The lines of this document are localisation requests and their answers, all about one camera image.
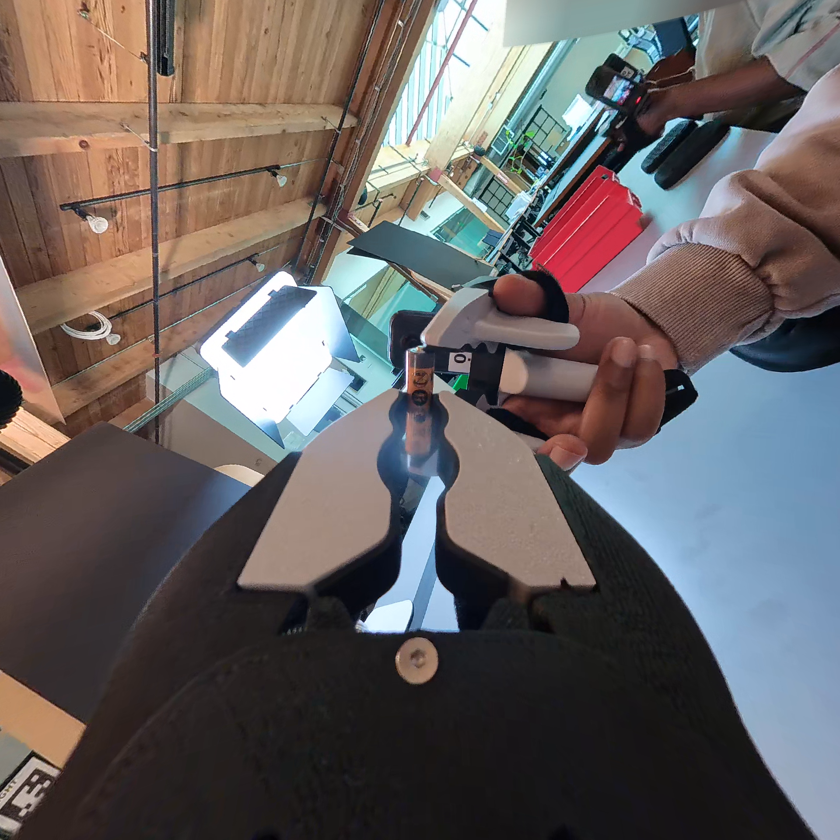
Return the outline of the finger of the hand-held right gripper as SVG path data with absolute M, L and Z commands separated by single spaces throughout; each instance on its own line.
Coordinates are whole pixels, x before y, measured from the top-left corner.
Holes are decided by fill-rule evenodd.
M 580 340 L 579 330 L 567 322 L 512 316 L 498 309 L 488 290 L 457 291 L 421 333 L 427 347 L 472 349 L 504 344 L 527 350 L 569 350 Z

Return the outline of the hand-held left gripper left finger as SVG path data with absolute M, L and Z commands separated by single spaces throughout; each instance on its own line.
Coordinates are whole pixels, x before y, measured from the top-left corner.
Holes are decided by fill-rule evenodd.
M 387 390 L 305 447 L 236 580 L 236 602 L 287 601 L 290 614 L 321 599 L 353 619 L 401 569 L 403 394 Z

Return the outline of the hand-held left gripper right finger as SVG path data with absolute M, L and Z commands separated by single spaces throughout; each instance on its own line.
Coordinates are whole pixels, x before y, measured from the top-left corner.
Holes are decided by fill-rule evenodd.
M 481 625 L 499 601 L 530 607 L 557 592 L 592 592 L 595 576 L 532 449 L 452 393 L 437 468 L 437 578 L 459 625 Z

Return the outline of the black copper battery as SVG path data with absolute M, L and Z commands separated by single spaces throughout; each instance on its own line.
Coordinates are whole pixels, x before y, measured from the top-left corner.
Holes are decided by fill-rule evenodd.
M 434 356 L 422 348 L 406 351 L 405 452 L 408 471 L 425 479 L 434 475 Z

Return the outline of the person's right forearm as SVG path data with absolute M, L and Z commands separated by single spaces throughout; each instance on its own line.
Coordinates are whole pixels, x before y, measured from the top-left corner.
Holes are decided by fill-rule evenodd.
M 651 321 L 689 372 L 788 319 L 838 305 L 839 68 L 753 168 L 723 177 L 612 295 Z

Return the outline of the white panel on pole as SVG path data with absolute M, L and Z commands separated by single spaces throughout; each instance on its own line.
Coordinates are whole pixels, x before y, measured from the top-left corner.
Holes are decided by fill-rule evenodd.
M 299 286 L 301 291 L 314 295 L 312 306 L 318 324 L 319 335 L 334 359 L 359 363 L 360 356 L 355 348 L 350 331 L 340 309 L 341 301 L 330 287 Z

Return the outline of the stacked red plastic bins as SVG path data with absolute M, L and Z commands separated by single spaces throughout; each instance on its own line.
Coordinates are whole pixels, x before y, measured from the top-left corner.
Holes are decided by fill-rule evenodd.
M 530 248 L 533 270 L 578 292 L 644 230 L 639 198 L 597 166 Z

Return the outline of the black board on white stand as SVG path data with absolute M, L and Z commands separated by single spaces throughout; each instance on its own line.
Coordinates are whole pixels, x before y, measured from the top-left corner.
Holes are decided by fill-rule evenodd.
M 106 423 L 2 487 L 2 737 L 63 766 L 144 604 L 248 489 Z

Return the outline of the glass skylight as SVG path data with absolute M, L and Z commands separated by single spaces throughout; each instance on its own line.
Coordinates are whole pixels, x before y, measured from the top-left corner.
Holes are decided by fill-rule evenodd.
M 383 145 L 431 140 L 469 70 L 503 19 L 503 1 L 437 2 L 432 23 L 388 124 Z

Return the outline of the black oval pad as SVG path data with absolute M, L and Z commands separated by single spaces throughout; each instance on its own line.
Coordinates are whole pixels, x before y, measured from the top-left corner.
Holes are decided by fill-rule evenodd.
M 664 190 L 675 186 L 713 152 L 729 132 L 730 126 L 717 119 L 699 123 L 657 168 L 656 185 Z
M 654 174 L 697 129 L 698 122 L 682 119 L 668 129 L 654 148 L 645 156 L 639 168 L 646 175 Z

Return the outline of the black round disc fixture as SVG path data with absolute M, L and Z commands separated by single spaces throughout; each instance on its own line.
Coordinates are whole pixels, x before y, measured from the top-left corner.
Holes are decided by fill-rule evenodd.
M 12 423 L 24 402 L 21 385 L 9 373 L 0 370 L 0 429 Z

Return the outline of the framed marker poster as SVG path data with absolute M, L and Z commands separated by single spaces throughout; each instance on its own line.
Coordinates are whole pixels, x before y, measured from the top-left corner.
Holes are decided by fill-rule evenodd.
M 14 835 L 60 776 L 60 768 L 31 752 L 3 781 L 1 832 Z

